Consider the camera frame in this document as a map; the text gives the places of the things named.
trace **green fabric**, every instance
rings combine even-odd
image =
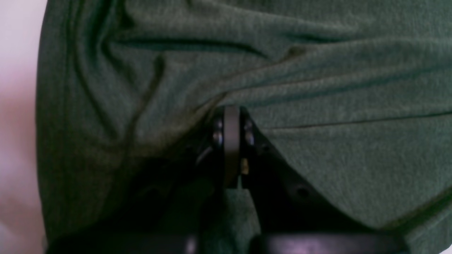
[[[146,157],[236,104],[339,209],[403,233],[413,254],[441,252],[451,13],[450,0],[49,0],[37,92],[49,241],[109,214]],[[226,199],[204,246],[246,253],[252,201]]]

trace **white background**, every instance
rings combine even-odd
[[[0,254],[43,253],[34,104],[46,2],[0,0]]]

